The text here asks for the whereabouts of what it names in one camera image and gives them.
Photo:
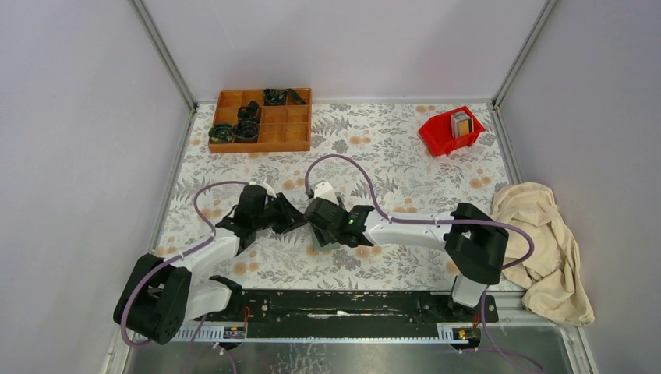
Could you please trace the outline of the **green card holder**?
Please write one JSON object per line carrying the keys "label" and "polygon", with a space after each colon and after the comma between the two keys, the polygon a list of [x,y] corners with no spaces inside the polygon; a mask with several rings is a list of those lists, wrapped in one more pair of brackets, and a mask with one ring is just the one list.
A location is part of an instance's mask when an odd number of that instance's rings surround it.
{"label": "green card holder", "polygon": [[313,250],[315,252],[335,250],[341,247],[341,245],[325,231],[321,231],[318,228],[312,228],[312,233]]}

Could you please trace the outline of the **red plastic bin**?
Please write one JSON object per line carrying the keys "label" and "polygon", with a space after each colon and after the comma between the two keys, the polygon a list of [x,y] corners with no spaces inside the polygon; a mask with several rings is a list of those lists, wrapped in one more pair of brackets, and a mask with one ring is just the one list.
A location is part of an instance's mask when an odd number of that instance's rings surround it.
{"label": "red plastic bin", "polygon": [[[451,114],[466,111],[474,123],[474,131],[467,136],[455,139],[451,133]],[[459,107],[428,119],[418,130],[418,135],[426,149],[434,157],[450,155],[463,147],[472,146],[485,128],[467,106]]]}

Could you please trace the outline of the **stack of credit cards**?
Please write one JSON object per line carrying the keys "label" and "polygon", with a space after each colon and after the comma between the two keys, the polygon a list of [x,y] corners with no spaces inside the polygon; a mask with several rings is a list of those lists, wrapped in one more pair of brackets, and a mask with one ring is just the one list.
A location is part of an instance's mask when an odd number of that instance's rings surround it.
{"label": "stack of credit cards", "polygon": [[466,111],[451,114],[451,133],[457,139],[474,131],[473,118]]}

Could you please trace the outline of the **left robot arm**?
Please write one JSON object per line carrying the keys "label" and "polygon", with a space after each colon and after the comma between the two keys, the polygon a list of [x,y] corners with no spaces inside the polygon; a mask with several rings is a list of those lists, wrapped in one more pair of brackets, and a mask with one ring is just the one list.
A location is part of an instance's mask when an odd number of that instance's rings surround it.
{"label": "left robot arm", "polygon": [[248,249],[262,230],[285,234],[306,224],[303,214],[265,183],[240,182],[238,202],[191,249],[167,258],[147,253],[137,261],[115,306],[113,320],[131,348],[168,343],[183,323],[215,312],[224,320],[244,310],[242,286],[209,276],[216,264]]}

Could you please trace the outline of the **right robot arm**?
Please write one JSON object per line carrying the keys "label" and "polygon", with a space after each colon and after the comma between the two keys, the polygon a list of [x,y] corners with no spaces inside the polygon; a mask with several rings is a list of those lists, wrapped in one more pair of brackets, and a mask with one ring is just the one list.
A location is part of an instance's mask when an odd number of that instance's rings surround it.
{"label": "right robot arm", "polygon": [[508,232],[470,203],[426,217],[417,213],[382,216],[375,207],[350,211],[315,198],[304,218],[322,235],[322,243],[358,246],[412,245],[443,250],[459,274],[447,300],[451,317],[466,321],[478,310],[482,294],[500,281]]}

